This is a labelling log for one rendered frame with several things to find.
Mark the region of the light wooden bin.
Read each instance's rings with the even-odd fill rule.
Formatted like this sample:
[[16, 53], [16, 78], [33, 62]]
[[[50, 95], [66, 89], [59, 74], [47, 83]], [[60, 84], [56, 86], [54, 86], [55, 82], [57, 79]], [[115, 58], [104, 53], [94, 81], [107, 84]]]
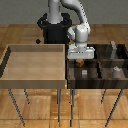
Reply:
[[64, 45], [7, 45], [0, 58], [0, 89], [64, 89]]

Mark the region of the thin dark metal leg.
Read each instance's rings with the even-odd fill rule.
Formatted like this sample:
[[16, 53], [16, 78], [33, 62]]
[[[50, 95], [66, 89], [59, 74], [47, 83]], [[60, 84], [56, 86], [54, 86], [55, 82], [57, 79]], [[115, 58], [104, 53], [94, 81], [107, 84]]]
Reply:
[[26, 97], [27, 103], [28, 103], [28, 104], [30, 104], [30, 100], [29, 100], [29, 98], [28, 98], [27, 89], [24, 89], [24, 94], [25, 94], [25, 97]]
[[115, 111], [115, 109], [117, 107], [117, 104], [118, 104], [118, 102], [119, 102], [119, 100], [120, 100], [120, 98], [122, 96], [122, 93], [123, 93], [123, 89], [120, 89], [120, 92], [119, 92], [119, 94], [117, 96], [117, 99], [116, 99], [115, 103], [113, 104], [113, 107], [112, 107], [112, 109], [111, 109], [111, 111], [109, 113], [109, 116], [108, 116], [107, 120], [106, 120], [105, 127], [108, 126], [108, 124], [109, 124], [109, 122], [111, 120], [112, 114], [114, 113], [114, 111]]
[[58, 122], [60, 123], [61, 89], [57, 89]]
[[108, 89], [105, 89], [103, 94], [102, 94], [102, 98], [101, 98], [101, 104], [103, 103], [104, 101], [104, 98], [105, 98], [105, 95], [106, 95], [106, 92], [107, 92]]
[[74, 107], [74, 89], [70, 89], [70, 105], [71, 105], [71, 119], [70, 119], [70, 127], [72, 127], [72, 119], [73, 119], [73, 107]]
[[21, 112], [20, 112], [20, 110], [19, 110], [19, 107], [18, 107], [18, 105], [17, 105], [17, 102], [16, 102], [16, 100], [15, 100], [15, 97], [14, 97], [14, 95], [13, 95], [12, 90], [11, 90], [11, 89], [8, 89], [8, 93], [9, 93], [11, 99], [12, 99], [13, 105], [15, 106], [15, 109], [16, 109], [16, 111], [17, 111], [17, 114], [18, 114], [18, 116], [19, 116], [19, 119], [20, 119], [20, 121], [22, 122], [22, 125], [25, 127], [24, 119], [23, 119], [23, 117], [22, 117], [22, 115], [21, 115]]

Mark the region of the brown bread loaf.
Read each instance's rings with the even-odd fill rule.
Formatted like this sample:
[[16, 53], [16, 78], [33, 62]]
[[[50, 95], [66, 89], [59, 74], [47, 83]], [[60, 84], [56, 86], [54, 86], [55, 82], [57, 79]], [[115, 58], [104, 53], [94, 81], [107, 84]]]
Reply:
[[77, 59], [76, 60], [76, 65], [81, 67], [84, 64], [84, 60], [83, 59]]

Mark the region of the small grey box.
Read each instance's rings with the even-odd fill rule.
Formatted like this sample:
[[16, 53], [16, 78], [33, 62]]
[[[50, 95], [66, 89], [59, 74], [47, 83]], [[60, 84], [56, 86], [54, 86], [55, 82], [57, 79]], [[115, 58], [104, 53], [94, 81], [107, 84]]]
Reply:
[[87, 76], [87, 70], [82, 70], [82, 76]]

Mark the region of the dark wooden compartment bin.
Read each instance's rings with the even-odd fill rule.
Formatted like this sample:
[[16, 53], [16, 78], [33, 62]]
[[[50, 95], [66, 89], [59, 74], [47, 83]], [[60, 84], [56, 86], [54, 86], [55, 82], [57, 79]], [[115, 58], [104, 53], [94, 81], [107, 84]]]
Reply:
[[[94, 58], [85, 60], [81, 67], [74, 60], [66, 60], [68, 89], [128, 89], [128, 50], [117, 44], [116, 55], [111, 59], [111, 44], [90, 44], [95, 49]], [[121, 68], [121, 76], [113, 77], [113, 68]]]

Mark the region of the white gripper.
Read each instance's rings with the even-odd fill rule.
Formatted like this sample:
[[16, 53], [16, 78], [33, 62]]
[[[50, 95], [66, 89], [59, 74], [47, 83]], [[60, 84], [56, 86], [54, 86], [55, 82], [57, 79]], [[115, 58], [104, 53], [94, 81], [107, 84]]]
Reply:
[[95, 49], [93, 47], [86, 47], [79, 49], [74, 44], [71, 44], [68, 49], [68, 59], [93, 59]]

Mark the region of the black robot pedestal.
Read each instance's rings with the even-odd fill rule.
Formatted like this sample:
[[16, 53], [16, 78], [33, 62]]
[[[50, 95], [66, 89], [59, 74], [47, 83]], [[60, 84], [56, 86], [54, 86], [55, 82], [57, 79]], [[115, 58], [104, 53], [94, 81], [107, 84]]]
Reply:
[[37, 25], [43, 31], [45, 44], [68, 44], [70, 39], [67, 36], [68, 28], [72, 25], [72, 20], [68, 13], [62, 13], [62, 21], [51, 24], [47, 21], [47, 14], [44, 14]]

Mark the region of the small pale grey object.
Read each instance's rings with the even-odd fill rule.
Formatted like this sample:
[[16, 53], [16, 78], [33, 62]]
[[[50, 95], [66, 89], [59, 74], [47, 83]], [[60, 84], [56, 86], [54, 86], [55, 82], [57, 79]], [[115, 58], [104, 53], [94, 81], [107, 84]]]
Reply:
[[113, 77], [114, 78], [119, 78], [121, 76], [121, 70], [122, 70], [121, 68], [115, 66], [113, 68]]

